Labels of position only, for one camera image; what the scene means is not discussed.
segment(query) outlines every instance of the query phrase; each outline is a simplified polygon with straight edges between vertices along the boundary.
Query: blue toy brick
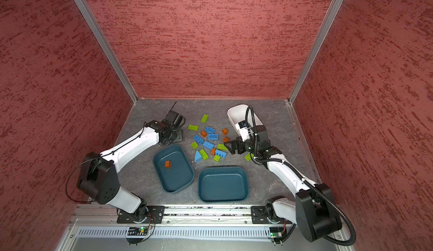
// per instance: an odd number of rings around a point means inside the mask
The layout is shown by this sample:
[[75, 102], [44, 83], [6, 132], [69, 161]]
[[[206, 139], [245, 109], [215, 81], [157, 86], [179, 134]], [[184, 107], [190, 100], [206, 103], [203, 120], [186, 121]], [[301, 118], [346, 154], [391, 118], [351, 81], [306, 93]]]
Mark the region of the blue toy brick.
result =
[[208, 140], [218, 140], [218, 134], [208, 134], [207, 139]]
[[215, 133], [215, 129], [211, 128], [211, 127], [206, 127], [204, 129], [205, 132], [207, 132], [208, 134], [214, 134]]
[[227, 153], [224, 151], [216, 150], [215, 155], [221, 156], [221, 158], [225, 158]]
[[200, 136], [198, 136], [198, 135], [194, 135], [192, 138], [193, 138], [197, 143], [199, 143], [200, 145], [203, 144], [203, 142], [204, 142], [204, 140], [203, 140]]
[[212, 143], [209, 143], [209, 142], [207, 142], [207, 141], [204, 141], [204, 143], [203, 143], [203, 147], [207, 147], [208, 149], [213, 149], [214, 148], [214, 144], [212, 144]]
[[194, 161], [195, 161], [195, 162], [198, 162], [198, 161], [201, 161], [202, 159], [203, 159], [203, 158], [201, 157], [200, 152], [196, 151], [196, 152], [195, 152]]

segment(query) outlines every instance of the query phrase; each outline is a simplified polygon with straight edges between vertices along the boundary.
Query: metal corner post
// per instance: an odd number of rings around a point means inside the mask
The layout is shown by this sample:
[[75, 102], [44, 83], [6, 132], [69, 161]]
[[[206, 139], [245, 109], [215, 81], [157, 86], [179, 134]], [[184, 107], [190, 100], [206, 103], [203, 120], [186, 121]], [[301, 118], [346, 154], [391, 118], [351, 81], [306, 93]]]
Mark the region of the metal corner post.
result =
[[127, 90], [129, 96], [131, 97], [133, 102], [136, 103], [138, 100], [138, 95], [135, 92], [133, 86], [131, 85], [131, 82], [129, 81], [127, 75], [123, 71], [122, 65], [120, 64], [119, 60], [117, 60], [113, 49], [111, 48], [108, 40], [106, 39], [104, 33], [99, 27], [98, 22], [92, 14], [92, 11], [90, 10], [90, 7], [87, 4], [86, 0], [74, 0], [74, 2], [78, 6], [81, 14], [83, 15], [84, 19], [86, 20], [87, 24], [95, 35], [97, 41], [99, 42], [99, 45], [101, 46], [102, 50], [110, 61], [111, 66], [113, 66], [114, 70], [116, 71], [120, 81]]
[[331, 4], [329, 5], [328, 11], [325, 15], [325, 18], [323, 19], [322, 25], [317, 33], [316, 39], [314, 40], [313, 46], [311, 46], [310, 53], [308, 53], [308, 56], [305, 60], [305, 64], [302, 67], [299, 77], [295, 83], [295, 86], [293, 87], [293, 90], [289, 96], [289, 104], [293, 105], [295, 102], [296, 96], [299, 93], [299, 90], [310, 71], [311, 65], [314, 62], [314, 59], [317, 56], [317, 53], [320, 50], [320, 47], [322, 46], [323, 41], [325, 40], [329, 29], [331, 28], [332, 22], [335, 19], [335, 16], [337, 15], [338, 10], [340, 9], [341, 4], [343, 3], [343, 0], [332, 0]]

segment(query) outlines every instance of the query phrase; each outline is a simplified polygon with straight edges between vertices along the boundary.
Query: black flexible conduit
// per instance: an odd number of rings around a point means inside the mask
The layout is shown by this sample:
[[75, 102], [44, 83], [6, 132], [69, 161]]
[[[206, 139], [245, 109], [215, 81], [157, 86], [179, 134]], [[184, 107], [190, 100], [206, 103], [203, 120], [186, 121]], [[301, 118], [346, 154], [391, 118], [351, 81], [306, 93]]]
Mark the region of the black flexible conduit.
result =
[[246, 113], [245, 113], [245, 122], [248, 123], [248, 112], [251, 110], [251, 119], [252, 119], [252, 130], [253, 130], [253, 135], [254, 135], [254, 157], [253, 159], [255, 159], [255, 161], [263, 164], [263, 163], [267, 163], [267, 162], [279, 162], [279, 163], [284, 163], [285, 166], [287, 166], [288, 168], [290, 168], [295, 175], [302, 180], [302, 182], [308, 187], [310, 188], [313, 192], [315, 192], [321, 199], [325, 200], [326, 202], [328, 202], [337, 212], [338, 215], [341, 216], [341, 218], [343, 218], [344, 222], [346, 222], [347, 227], [349, 228], [350, 231], [350, 238], [347, 241], [340, 241], [334, 238], [331, 238], [329, 236], [324, 236], [323, 238], [330, 241], [331, 243], [334, 244], [338, 244], [338, 245], [342, 245], [342, 246], [349, 246], [349, 245], [353, 245], [356, 241], [356, 232], [355, 232], [355, 228], [353, 227], [352, 223], [350, 222], [349, 218], [346, 216], [346, 214], [343, 213], [342, 210], [340, 210], [339, 207], [337, 207], [337, 205], [335, 205], [334, 203], [332, 203], [319, 189], [317, 189], [316, 187], [314, 187], [311, 183], [309, 183], [308, 181], [306, 181], [304, 179], [304, 177], [302, 177], [302, 175], [299, 173], [298, 170], [296, 170], [295, 167], [293, 167], [291, 164], [289, 164], [288, 162], [283, 162], [283, 160], [280, 159], [275, 159], [275, 158], [270, 158], [270, 159], [258, 159], [257, 157], [257, 146], [258, 146], [258, 141], [257, 141], [257, 129], [256, 129], [256, 120], [254, 118], [254, 112], [252, 110], [251, 106], [248, 106], [248, 108], [246, 109]]

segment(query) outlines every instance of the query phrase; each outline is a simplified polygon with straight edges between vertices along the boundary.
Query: dark blue bin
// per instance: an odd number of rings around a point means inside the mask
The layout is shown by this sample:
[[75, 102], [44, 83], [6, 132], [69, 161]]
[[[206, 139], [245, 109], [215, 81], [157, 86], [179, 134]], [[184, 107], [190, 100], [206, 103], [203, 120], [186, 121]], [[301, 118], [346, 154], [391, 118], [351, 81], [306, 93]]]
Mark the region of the dark blue bin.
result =
[[242, 201], [248, 193], [248, 178], [240, 167], [209, 167], [198, 177], [198, 196], [206, 203]]
[[[171, 168], [165, 168], [165, 161]], [[155, 154], [153, 164], [164, 191], [174, 194], [188, 187], [194, 180], [194, 170], [178, 145], [169, 146]]]

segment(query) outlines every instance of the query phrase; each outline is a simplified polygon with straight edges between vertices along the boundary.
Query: toy brick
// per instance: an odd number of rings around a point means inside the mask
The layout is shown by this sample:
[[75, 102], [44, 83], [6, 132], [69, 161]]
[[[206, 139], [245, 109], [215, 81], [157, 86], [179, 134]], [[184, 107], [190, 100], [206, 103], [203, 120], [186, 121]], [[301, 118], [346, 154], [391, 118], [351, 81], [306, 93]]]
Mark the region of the toy brick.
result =
[[204, 141], [204, 143], [203, 143], [203, 147], [207, 147], [208, 149], [213, 149], [214, 147], [215, 147], [215, 145], [214, 144], [212, 144], [212, 143], [209, 143], [209, 142], [207, 142], [207, 141]]
[[216, 150], [216, 151], [215, 151], [215, 155], [219, 155], [219, 156], [221, 156], [222, 158], [225, 158], [226, 155], [227, 155], [227, 153], [225, 153], [224, 151]]
[[244, 158], [247, 161], [251, 161], [251, 157], [254, 157], [254, 154], [248, 152], [248, 154]]
[[200, 152], [196, 151], [194, 161], [198, 162], [198, 161], [201, 161], [202, 159], [203, 159], [203, 157], [201, 156]]
[[228, 149], [226, 146], [224, 146], [223, 144], [218, 144], [216, 148], [219, 149], [220, 151], [228, 151], [228, 150], [229, 150], [229, 149]]
[[203, 144], [203, 142], [204, 142], [204, 140], [203, 140], [200, 136], [198, 136], [198, 135], [194, 135], [192, 138], [193, 138], [197, 143], [199, 143], [200, 145]]
[[206, 160], [207, 158], [209, 158], [209, 156], [206, 154], [206, 152], [204, 150], [200, 150], [200, 155], [203, 158], [203, 160]]
[[196, 126], [196, 125], [188, 125], [188, 129], [189, 130], [198, 131], [198, 126]]
[[201, 122], [206, 123], [206, 120], [208, 119], [208, 117], [209, 116], [207, 114], [204, 114], [203, 117], [201, 118]]
[[207, 139], [208, 140], [218, 140], [218, 134], [208, 134]]
[[206, 127], [204, 129], [205, 132], [207, 132], [208, 134], [214, 134], [215, 133], [215, 129], [211, 128], [211, 127]]

